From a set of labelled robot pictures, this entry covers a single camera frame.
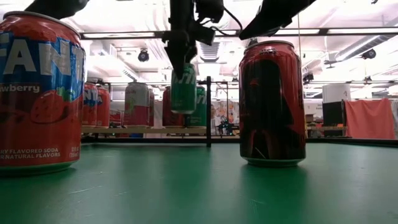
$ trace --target green soda can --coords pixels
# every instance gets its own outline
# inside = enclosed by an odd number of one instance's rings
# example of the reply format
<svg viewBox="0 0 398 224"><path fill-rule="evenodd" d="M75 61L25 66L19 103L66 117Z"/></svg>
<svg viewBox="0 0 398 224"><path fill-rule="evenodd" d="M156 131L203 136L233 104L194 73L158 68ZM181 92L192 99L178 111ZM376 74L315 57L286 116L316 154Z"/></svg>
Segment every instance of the green soda can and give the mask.
<svg viewBox="0 0 398 224"><path fill-rule="evenodd" d="M192 64L184 65L184 74L178 79L172 72L171 83L172 112L179 114L192 114L197 107L197 76Z"/></svg>
<svg viewBox="0 0 398 224"><path fill-rule="evenodd" d="M206 128L206 90L205 87L197 87L197 108L195 112L187 116L188 128Z"/></svg>

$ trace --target robotic arm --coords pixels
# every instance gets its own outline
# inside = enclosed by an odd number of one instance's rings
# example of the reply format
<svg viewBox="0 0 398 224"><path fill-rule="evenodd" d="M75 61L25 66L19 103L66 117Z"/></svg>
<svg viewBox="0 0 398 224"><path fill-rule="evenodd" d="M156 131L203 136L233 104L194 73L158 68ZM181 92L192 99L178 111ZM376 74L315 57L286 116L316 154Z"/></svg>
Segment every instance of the robotic arm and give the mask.
<svg viewBox="0 0 398 224"><path fill-rule="evenodd" d="M25 11L36 12L63 19L82 10L89 0L35 0ZM257 16L239 33L241 40L260 35L272 36L281 27L286 27L292 18L316 0L263 0ZM194 4L198 20L194 18ZM217 23L224 11L240 22L224 7L223 0L170 0L171 30L164 32L162 41L177 75L182 78L185 63L197 54L195 41L211 45L215 38L214 27L204 27L202 21L208 18Z"/></svg>

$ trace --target green table surface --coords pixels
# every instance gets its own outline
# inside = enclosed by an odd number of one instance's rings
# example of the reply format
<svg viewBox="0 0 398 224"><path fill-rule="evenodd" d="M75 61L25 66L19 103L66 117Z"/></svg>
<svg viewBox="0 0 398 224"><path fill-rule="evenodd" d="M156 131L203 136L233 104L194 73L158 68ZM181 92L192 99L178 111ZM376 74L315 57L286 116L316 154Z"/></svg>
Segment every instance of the green table surface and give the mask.
<svg viewBox="0 0 398 224"><path fill-rule="evenodd" d="M237 144L83 146L72 168L0 179L1 224L398 223L398 150L307 144L298 167Z"/></svg>

